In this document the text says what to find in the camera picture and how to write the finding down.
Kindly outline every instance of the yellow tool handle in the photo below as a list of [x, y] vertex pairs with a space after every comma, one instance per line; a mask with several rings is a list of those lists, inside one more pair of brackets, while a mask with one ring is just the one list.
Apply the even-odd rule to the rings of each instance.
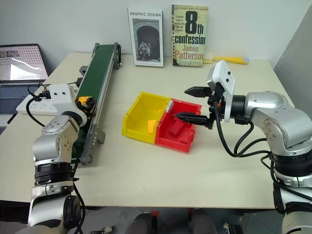
[[214, 60], [225, 60], [226, 62], [233, 62], [233, 63], [239, 63], [239, 64], [248, 64], [248, 62], [249, 62], [248, 58], [242, 58], [242, 57], [218, 57], [218, 56], [215, 56]]

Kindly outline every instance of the black cable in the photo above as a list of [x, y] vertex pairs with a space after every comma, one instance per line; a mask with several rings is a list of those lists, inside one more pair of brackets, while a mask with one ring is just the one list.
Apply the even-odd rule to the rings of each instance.
[[267, 155], [263, 156], [263, 157], [260, 159], [260, 161], [261, 161], [261, 163], [262, 163], [266, 168], [268, 168], [268, 169], [270, 170], [270, 169], [271, 169], [270, 166], [268, 166], [268, 165], [264, 162], [264, 160], [265, 160], [266, 158], [268, 158], [268, 157], [269, 157], [269, 155], [267, 154]]
[[[73, 146], [76, 149], [76, 153], [77, 153], [77, 156], [78, 156], [78, 146], [76, 144], [73, 144]], [[78, 160], [78, 158], [76, 158], [75, 166], [74, 166], [74, 170], [73, 170], [73, 178], [75, 177], [78, 164], [79, 164], [79, 160]]]
[[39, 120], [37, 120], [31, 113], [29, 110], [29, 106], [30, 103], [32, 103], [32, 101], [34, 101], [35, 99], [39, 98], [39, 96], [34, 96], [32, 99], [30, 99], [27, 104], [26, 104], [26, 112], [28, 113], [29, 117], [32, 118], [37, 124], [41, 125], [42, 127], [44, 127], [44, 124], [42, 124]]
[[81, 207], [82, 207], [82, 217], [81, 217], [80, 223], [77, 225], [77, 229], [76, 229], [76, 231], [74, 232], [74, 234], [77, 234], [78, 232], [79, 232], [80, 234], [83, 234], [83, 233], [82, 233], [81, 227], [82, 227], [82, 224], [83, 224], [83, 222], [84, 222], [84, 218], [86, 217], [86, 207], [85, 207], [85, 205], [84, 205], [84, 202], [83, 202], [83, 199], [82, 199], [80, 193], [78, 192], [78, 189], [77, 189], [75, 183], [74, 183], [74, 190], [75, 190], [75, 193], [77, 194], [77, 196], [78, 196], [78, 198], [79, 198], [79, 200], [80, 200], [80, 202], [81, 202]]
[[244, 149], [242, 149], [238, 154], [243, 154], [245, 153], [250, 147], [252, 147], [254, 144], [261, 142], [261, 141], [266, 141], [266, 138], [259, 138], [257, 140], [252, 141], [251, 143], [249, 143]]
[[220, 113], [219, 113], [219, 108], [217, 106], [217, 102], [215, 101], [214, 102], [214, 112], [215, 112], [215, 119], [216, 119], [216, 126], [217, 126], [217, 129], [218, 129], [218, 133], [219, 133], [219, 137], [221, 139], [221, 143], [224, 147], [224, 149], [226, 150], [226, 152], [232, 156], [232, 157], [249, 157], [249, 156], [252, 156], [252, 155], [257, 155], [257, 154], [269, 154], [270, 152], [267, 151], [267, 150], [259, 150], [259, 151], [255, 151], [255, 152], [252, 152], [252, 153], [249, 153], [249, 154], [245, 154], [243, 155], [243, 151], [246, 149], [248, 149], [247, 147], [245, 147], [241, 152], [239, 152], [238, 154], [233, 154], [231, 152], [231, 150], [229, 149], [226, 141], [225, 141], [225, 138], [224, 138], [224, 135], [223, 135], [223, 132], [222, 132], [222, 128], [221, 128], [221, 122], [220, 122]]
[[251, 121], [248, 121], [248, 123], [250, 124], [250, 128], [249, 130], [242, 135], [242, 137], [238, 140], [238, 142], [236, 143], [235, 147], [234, 147], [234, 154], [237, 154], [238, 148], [240, 146], [240, 144], [243, 142], [243, 140], [253, 131], [254, 129], [254, 123], [252, 123]]
[[275, 178], [275, 176], [274, 176], [274, 162], [273, 162], [273, 161], [271, 161], [270, 172], [271, 172], [271, 178], [272, 178], [273, 182], [274, 182], [279, 188], [281, 188], [281, 189], [283, 189], [283, 190], [285, 190], [285, 191], [287, 191], [287, 192], [289, 192], [289, 193], [291, 193], [291, 194], [294, 194], [294, 195], [296, 195], [296, 196], [302, 197], [302, 198], [304, 198], [304, 199], [306, 199], [306, 200], [312, 201], [312, 197], [307, 196], [307, 195], [304, 195], [304, 194], [301, 194], [301, 193], [298, 193], [298, 192], [296, 192], [296, 191], [294, 191], [294, 190], [291, 190], [290, 188], [288, 188], [287, 186], [281, 184], [280, 182], [278, 182], [278, 181], [276, 180], [276, 178]]
[[42, 84], [41, 82], [40, 83], [38, 83], [38, 84], [30, 84], [28, 87], [27, 87], [27, 90], [28, 90], [28, 92], [29, 92], [29, 94], [31, 95], [31, 96], [36, 96], [34, 93], [32, 93], [32, 92], [30, 92], [30, 87], [31, 86], [34, 86], [34, 85], [37, 85], [38, 86], [38, 88], [40, 87], [40, 86], [43, 86], [44, 87], [44, 91], [46, 91], [47, 90], [47, 87], [49, 86], [49, 85], [51, 85], [51, 84]]

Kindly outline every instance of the book cover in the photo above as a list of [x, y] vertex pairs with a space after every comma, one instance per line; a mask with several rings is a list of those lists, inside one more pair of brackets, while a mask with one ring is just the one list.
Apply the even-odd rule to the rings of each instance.
[[141, 66], [164, 66], [162, 11], [128, 8], [133, 62]]
[[172, 5], [172, 60], [175, 66], [202, 66], [208, 7]]

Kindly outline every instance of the green conveyor belt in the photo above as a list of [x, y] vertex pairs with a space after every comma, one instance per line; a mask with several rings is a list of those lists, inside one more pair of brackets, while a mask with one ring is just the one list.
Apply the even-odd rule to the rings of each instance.
[[[100, 45], [89, 65], [89, 69], [85, 74], [81, 87], [78, 91], [78, 97], [92, 96], [96, 102], [98, 102], [98, 97], [101, 92], [102, 83], [109, 72], [109, 62], [113, 54], [114, 45]], [[72, 163], [80, 158], [83, 152], [83, 145], [85, 143], [88, 130], [90, 126], [90, 121], [88, 121], [79, 132], [78, 139], [74, 143], [74, 148], [72, 152]]]

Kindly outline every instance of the yellow block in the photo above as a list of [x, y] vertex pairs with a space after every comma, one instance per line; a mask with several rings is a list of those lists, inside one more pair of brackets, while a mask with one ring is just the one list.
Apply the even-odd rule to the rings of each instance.
[[148, 121], [148, 134], [149, 135], [153, 134], [156, 121], [157, 121], [156, 119], [152, 119]]

